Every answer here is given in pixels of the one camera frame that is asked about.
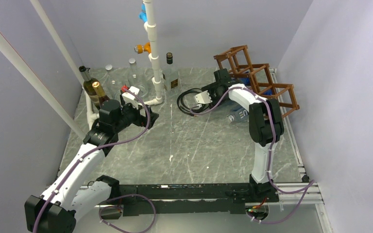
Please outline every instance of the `black bottle cap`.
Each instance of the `black bottle cap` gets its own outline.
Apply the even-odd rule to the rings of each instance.
[[[79,67],[79,71],[80,71],[80,72],[85,72],[85,71],[86,71],[86,67],[85,67],[85,66],[81,66],[81,67]]]
[[[167,52],[167,64],[172,64],[172,52]]]

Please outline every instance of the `clear glass bottle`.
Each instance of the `clear glass bottle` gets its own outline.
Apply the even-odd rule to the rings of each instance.
[[[134,58],[129,59],[129,66],[131,68],[130,75],[128,77],[129,87],[137,87],[140,90],[138,95],[142,98],[147,97],[149,89],[144,73],[139,70]]]
[[[167,53],[167,63],[162,72],[167,96],[178,95],[180,91],[180,88],[178,87],[179,71],[173,63],[173,55],[171,52]]]
[[[124,82],[117,77],[112,65],[105,66],[106,69],[106,83],[105,91],[107,95],[115,100],[119,100],[120,90],[124,86]]]

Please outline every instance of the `blue pipe fitting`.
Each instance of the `blue pipe fitting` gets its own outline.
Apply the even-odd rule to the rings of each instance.
[[[139,13],[138,17],[139,17],[142,21],[144,21],[144,23],[145,23],[146,21],[148,21],[148,19],[147,19],[146,9],[145,9],[145,4],[142,4],[142,12]]]

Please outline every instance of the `white plastic part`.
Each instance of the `white plastic part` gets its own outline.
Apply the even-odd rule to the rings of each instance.
[[[159,70],[161,66],[159,65],[159,55],[158,55],[158,44],[156,42],[157,33],[156,33],[156,22],[155,15],[153,12],[153,3],[152,0],[144,0],[145,4],[145,13],[147,15],[148,21],[144,23],[144,28],[148,33],[148,39],[151,45],[151,53],[148,55],[149,60],[151,61],[153,69],[153,86],[155,87],[156,97],[153,100],[146,101],[147,105],[156,105],[163,102],[162,98],[162,89],[163,82],[161,81],[161,76],[159,75]]]
[[[111,195],[111,187],[104,182],[95,181],[88,189],[79,190],[73,199],[70,208],[66,210],[75,210],[74,218],[78,222],[84,215],[94,209],[94,206],[105,201]]]
[[[56,181],[42,193],[44,195],[44,200],[48,199],[52,191],[56,189],[60,181],[65,177],[68,171],[71,170],[76,161],[79,160],[86,152],[94,149],[95,147],[96,146],[89,143],[81,145],[78,154],[68,165],[65,171],[62,172],[58,179],[56,179]],[[59,201],[61,203],[61,207],[69,208],[71,206],[72,200],[75,198],[76,193],[78,192],[81,185],[84,183],[87,176],[104,158],[105,154],[103,153],[103,150],[97,150],[84,158],[84,161],[78,164],[78,166],[71,173],[67,181],[65,181],[64,185],[59,190],[59,194],[51,200],[51,203]]]
[[[88,122],[89,130],[91,130],[94,121],[99,118],[99,113],[94,113],[91,98],[85,90],[84,93],[86,100],[86,121]]]
[[[55,44],[58,46],[59,50],[61,51],[62,55],[65,57],[68,65],[72,69],[73,73],[75,74],[76,78],[82,84],[84,79],[80,71],[78,70],[78,66],[73,61],[72,57],[70,56],[67,48],[65,47],[64,43],[62,42],[61,38],[59,37],[58,33],[56,32],[55,28],[52,25],[52,22],[49,20],[47,14],[45,13],[42,5],[39,3],[38,0],[30,0],[32,6],[35,8],[36,12],[38,13],[39,17],[41,18],[42,22],[44,23],[46,29],[48,30],[49,34],[51,34],[52,39],[55,41]]]
[[[267,177],[267,172],[270,173],[272,179],[271,171],[268,170],[268,149],[270,148],[271,143],[268,143],[266,146],[262,147],[260,144],[255,143],[255,161],[254,168],[252,169],[251,176],[257,183],[266,183],[269,182]],[[274,150],[276,148],[276,143],[272,146],[272,159],[274,156]]]
[[[35,88],[35,90],[44,98],[44,100],[56,111],[56,113],[64,120],[66,124],[79,136],[80,139],[85,138],[84,131],[79,128],[79,125],[69,116],[66,110],[52,95],[52,93],[44,86],[36,74],[29,68],[28,64],[9,44],[9,42],[0,34],[0,51],[12,63],[12,65],[25,77],[25,79]]]
[[[139,89],[137,87],[134,87],[134,86],[131,86],[129,88],[129,91],[134,93],[135,95],[138,95],[139,93]],[[123,97],[123,100],[126,102],[126,103],[131,103],[134,108],[138,109],[138,100],[131,94],[129,94],[128,92],[124,92],[122,94],[122,97]]]
[[[212,102],[211,97],[209,96],[208,91],[201,92],[197,95],[194,96],[195,102],[196,103],[201,103],[201,104],[209,104]]]
[[[246,88],[246,86],[244,84],[241,84],[241,83],[232,85],[229,89],[231,89],[233,87]],[[228,92],[228,97],[229,97],[230,100],[233,100],[233,101],[237,102],[238,104],[240,104],[248,112],[250,110],[249,106],[251,104],[261,103],[260,100],[257,100],[258,98],[267,100],[267,98],[264,98],[264,97],[261,97],[261,96],[255,97],[252,93],[250,93],[248,91],[245,91],[245,90],[242,90],[242,89],[234,89],[234,90]]]
[[[145,102],[145,104],[149,106],[157,105],[164,101],[164,98],[162,98],[162,90],[164,88],[164,86],[162,85],[162,80],[160,79],[159,82],[156,82],[155,77],[152,77],[152,83],[153,83],[153,86],[155,87],[156,97],[152,100]]]

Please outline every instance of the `glass bottle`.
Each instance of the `glass bottle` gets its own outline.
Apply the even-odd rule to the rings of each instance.
[[[144,73],[140,72],[134,58],[129,59],[129,66],[131,68],[130,75],[128,77],[129,87],[137,87],[139,89],[138,95],[142,98],[147,97],[149,89],[146,85]]]
[[[163,70],[163,78],[167,95],[172,96],[178,94],[179,72],[178,68],[173,63],[173,55],[171,52],[167,53],[167,63]]]
[[[99,98],[99,105],[102,106],[102,104],[107,101],[107,100],[110,100],[110,98],[106,95],[104,89],[102,88],[101,84],[99,82],[94,82],[92,84],[92,86],[94,87],[95,89],[95,92],[97,93],[98,95],[98,98]]]
[[[84,87],[84,90],[89,95],[89,98],[91,98],[91,101],[94,103],[95,107],[99,109],[100,108],[99,98],[98,98],[97,93],[95,92],[95,89],[92,86],[92,84],[94,82],[98,82],[98,80],[95,78],[92,78],[89,75],[89,69],[90,68],[86,68],[85,66],[79,67],[79,71],[82,73],[82,77],[84,78],[84,83],[82,84],[82,86]]]
[[[105,66],[106,69],[106,83],[105,90],[107,95],[115,100],[119,100],[120,90],[124,86],[124,83],[118,80],[116,74],[113,72],[114,69],[112,65]]]

